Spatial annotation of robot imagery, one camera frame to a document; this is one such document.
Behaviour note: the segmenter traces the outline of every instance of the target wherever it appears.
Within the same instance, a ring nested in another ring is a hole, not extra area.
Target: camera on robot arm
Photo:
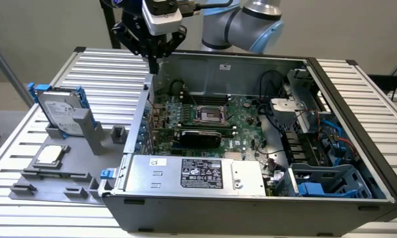
[[[158,73],[158,63],[168,57],[186,37],[182,17],[200,13],[201,9],[226,7],[226,3],[198,4],[176,0],[101,0],[112,8],[122,8],[121,21],[112,31],[134,55],[149,64],[149,72]]]

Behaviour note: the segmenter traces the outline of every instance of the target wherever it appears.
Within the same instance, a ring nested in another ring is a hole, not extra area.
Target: white wall
[[[48,83],[76,46],[110,47],[98,0],[0,0],[0,51],[21,82]]]
[[[268,54],[356,60],[366,73],[392,72],[397,66],[397,0],[281,0],[281,11],[284,33]],[[198,48],[201,18],[184,20],[182,49]]]

